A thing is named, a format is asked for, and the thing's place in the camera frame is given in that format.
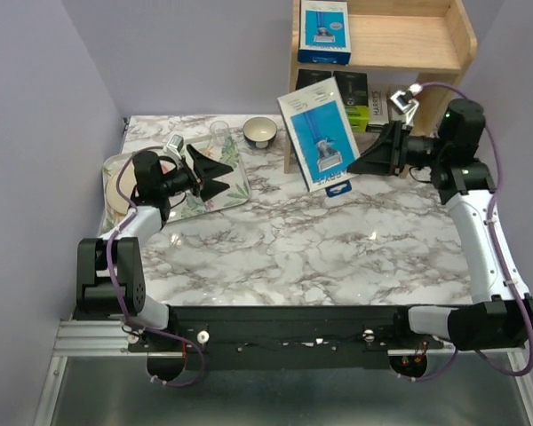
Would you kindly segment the wooden two-tier shelf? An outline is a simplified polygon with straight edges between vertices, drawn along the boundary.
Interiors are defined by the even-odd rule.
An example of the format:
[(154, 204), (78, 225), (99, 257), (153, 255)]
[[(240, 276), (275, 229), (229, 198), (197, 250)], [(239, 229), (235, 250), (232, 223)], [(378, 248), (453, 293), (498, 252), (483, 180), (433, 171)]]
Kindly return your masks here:
[[(346, 1), (352, 55), (346, 67), (298, 62), (301, 1), (293, 1), (289, 91), (302, 67), (351, 71), (418, 72), (417, 83), (459, 85), (473, 62), (477, 39), (462, 1)], [(451, 95), (427, 89), (419, 96), (412, 135), (426, 135), (441, 119)]]

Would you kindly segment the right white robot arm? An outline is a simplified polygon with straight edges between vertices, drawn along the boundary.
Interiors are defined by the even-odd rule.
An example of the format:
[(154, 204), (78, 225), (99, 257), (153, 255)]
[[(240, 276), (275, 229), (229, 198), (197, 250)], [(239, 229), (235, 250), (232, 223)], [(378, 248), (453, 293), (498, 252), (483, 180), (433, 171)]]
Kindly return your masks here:
[(437, 137), (412, 136), (402, 122), (390, 122), (347, 168), (353, 174), (377, 176), (395, 176), (407, 165), (428, 168), (457, 228), (472, 302), (457, 308), (407, 308), (390, 328), (393, 341), (403, 348), (423, 335), (445, 339), (460, 351), (519, 347), (533, 337), (533, 296), (516, 269), (498, 221), (497, 186), (489, 167), (475, 156), (485, 125), (478, 103), (453, 99)]

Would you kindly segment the white Harry's box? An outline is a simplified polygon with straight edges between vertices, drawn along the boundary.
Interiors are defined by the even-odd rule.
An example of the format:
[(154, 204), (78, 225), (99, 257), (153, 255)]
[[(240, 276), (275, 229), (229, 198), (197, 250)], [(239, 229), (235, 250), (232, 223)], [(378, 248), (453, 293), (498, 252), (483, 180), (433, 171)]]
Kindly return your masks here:
[(379, 133), (389, 123), (387, 91), (388, 86), (382, 83), (372, 83), (368, 87), (370, 118), (366, 131), (369, 133)]
[(406, 114), (402, 111), (406, 102), (396, 95), (397, 91), (404, 91), (401, 85), (391, 85), (387, 95), (389, 122), (401, 122), (402, 127), (407, 130), (411, 128), (412, 122), (408, 121)]

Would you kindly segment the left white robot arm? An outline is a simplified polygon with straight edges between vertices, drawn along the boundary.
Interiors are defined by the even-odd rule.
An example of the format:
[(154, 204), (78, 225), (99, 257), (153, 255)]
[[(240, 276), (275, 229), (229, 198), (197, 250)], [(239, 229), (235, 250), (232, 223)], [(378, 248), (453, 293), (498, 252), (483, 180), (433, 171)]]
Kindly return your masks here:
[(221, 177), (233, 168), (187, 146), (144, 148), (131, 155), (123, 169), (135, 178), (129, 193), (119, 190), (128, 210), (123, 220), (96, 238), (85, 238), (77, 248), (76, 306), (84, 313), (122, 314), (125, 324), (144, 328), (161, 351), (179, 340), (173, 309), (147, 295), (140, 251), (162, 231), (171, 212), (171, 197), (192, 194), (208, 201), (228, 190)]

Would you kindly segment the black green Gillette box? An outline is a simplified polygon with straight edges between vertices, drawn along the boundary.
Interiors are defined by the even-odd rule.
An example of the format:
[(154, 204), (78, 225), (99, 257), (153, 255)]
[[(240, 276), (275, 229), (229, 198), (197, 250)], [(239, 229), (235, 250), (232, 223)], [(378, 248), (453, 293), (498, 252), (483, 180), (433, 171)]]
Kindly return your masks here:
[(332, 77), (331, 71), (301, 68), (298, 70), (295, 90), (303, 89), (312, 84), (327, 80)]
[(370, 119), (367, 75), (334, 71), (333, 76), (353, 132), (365, 132)]

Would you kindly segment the blue razor package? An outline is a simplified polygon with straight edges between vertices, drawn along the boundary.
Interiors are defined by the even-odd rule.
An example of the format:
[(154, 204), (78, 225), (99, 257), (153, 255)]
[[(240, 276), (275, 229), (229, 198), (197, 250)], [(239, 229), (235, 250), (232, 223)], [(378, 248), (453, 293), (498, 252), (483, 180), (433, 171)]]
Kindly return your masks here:
[(333, 77), (277, 99), (308, 192), (330, 198), (352, 190), (348, 167), (360, 157)]
[(298, 62), (347, 66), (351, 55), (347, 2), (301, 1)]

